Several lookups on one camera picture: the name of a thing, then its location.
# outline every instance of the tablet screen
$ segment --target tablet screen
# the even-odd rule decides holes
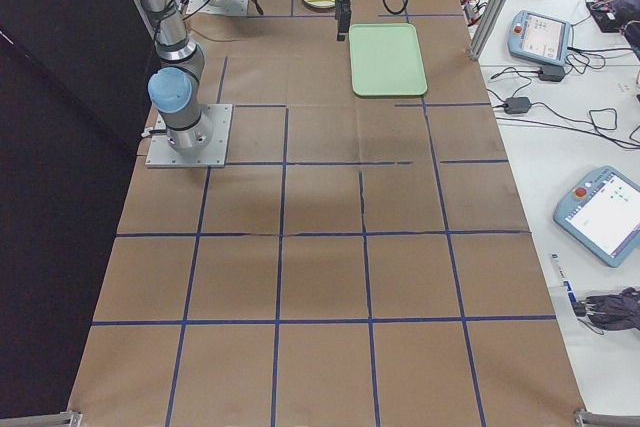
[[[640,192],[610,173],[565,220],[615,258],[640,229]]]
[[[529,14],[522,37],[524,52],[558,60],[564,39],[564,24],[557,20]]]

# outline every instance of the green tray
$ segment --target green tray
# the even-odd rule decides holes
[[[411,24],[356,24],[349,29],[351,84],[362,97],[418,96],[427,91]]]

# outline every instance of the white table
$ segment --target white table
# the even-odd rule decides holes
[[[487,88],[502,98],[510,96],[525,81],[513,74],[490,80],[491,75],[505,66],[522,69],[533,65],[511,57],[506,47],[511,21],[520,10],[571,23],[589,15],[583,0],[507,0],[480,56]],[[619,34],[602,34],[592,19],[575,27],[573,45],[590,49],[628,46]],[[563,115],[577,119],[587,119],[590,109],[613,107],[618,111],[619,128],[612,135],[626,139],[640,125],[640,102],[636,99],[640,93],[636,86],[639,68],[635,55],[617,55],[608,60],[602,71],[589,70],[582,76],[571,74],[559,84],[534,79],[518,95],[527,96],[532,102],[545,102]],[[492,102],[500,104],[493,96]],[[503,112],[496,115],[508,117]],[[522,118],[572,125],[539,106]],[[550,259],[551,253],[559,255],[578,298],[640,286],[640,252],[632,253],[621,267],[609,268],[560,229],[552,218],[562,196],[594,168],[612,165],[640,182],[640,152],[624,151],[605,140],[566,130],[505,121],[499,121],[499,126],[585,406],[599,414],[640,415],[640,331],[607,332],[599,336],[580,324]]]

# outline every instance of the person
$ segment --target person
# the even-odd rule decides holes
[[[620,31],[629,44],[640,54],[640,0],[602,0],[597,8],[613,12],[620,23]]]

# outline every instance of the red emergency stop button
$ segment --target red emergency stop button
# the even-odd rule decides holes
[[[587,195],[587,189],[584,187],[578,187],[573,191],[573,195],[575,195],[577,199],[582,199]]]

